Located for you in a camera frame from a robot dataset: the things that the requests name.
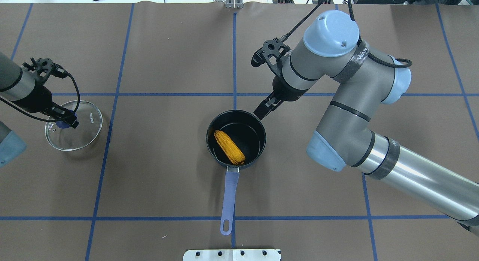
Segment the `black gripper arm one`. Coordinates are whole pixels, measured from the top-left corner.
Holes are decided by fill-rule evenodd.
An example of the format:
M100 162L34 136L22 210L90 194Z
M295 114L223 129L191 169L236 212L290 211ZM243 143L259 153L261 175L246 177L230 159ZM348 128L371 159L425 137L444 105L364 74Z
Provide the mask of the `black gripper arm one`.
M21 108L29 113L43 112L51 117L49 122L55 123L59 128L77 128L79 121L73 110L62 106L53 106L52 93L43 85L36 85L23 99Z

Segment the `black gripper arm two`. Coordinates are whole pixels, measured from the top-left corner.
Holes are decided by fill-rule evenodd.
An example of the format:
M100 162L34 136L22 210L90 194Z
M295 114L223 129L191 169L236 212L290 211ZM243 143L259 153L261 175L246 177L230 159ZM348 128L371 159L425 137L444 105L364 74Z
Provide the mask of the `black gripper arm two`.
M269 113L275 111L277 107L282 104L282 101L296 101L309 90L296 89L289 85L284 79L277 76L274 77L272 86L273 92L271 92L265 100L262 100L253 112L260 121Z

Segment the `silver grey robot arm two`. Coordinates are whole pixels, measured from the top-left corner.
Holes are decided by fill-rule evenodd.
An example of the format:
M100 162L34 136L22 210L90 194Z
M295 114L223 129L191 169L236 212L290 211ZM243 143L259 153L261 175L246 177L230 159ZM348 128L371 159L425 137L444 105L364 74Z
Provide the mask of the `silver grey robot arm two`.
M313 131L308 156L333 171L356 168L478 235L478 183L370 127L380 106L397 102L409 88L410 61L371 47L353 17L340 10L319 14L295 48L285 44L288 37L265 41L253 55L254 67L266 63L274 74L272 92L255 116L263 119L321 78L331 78L339 85Z

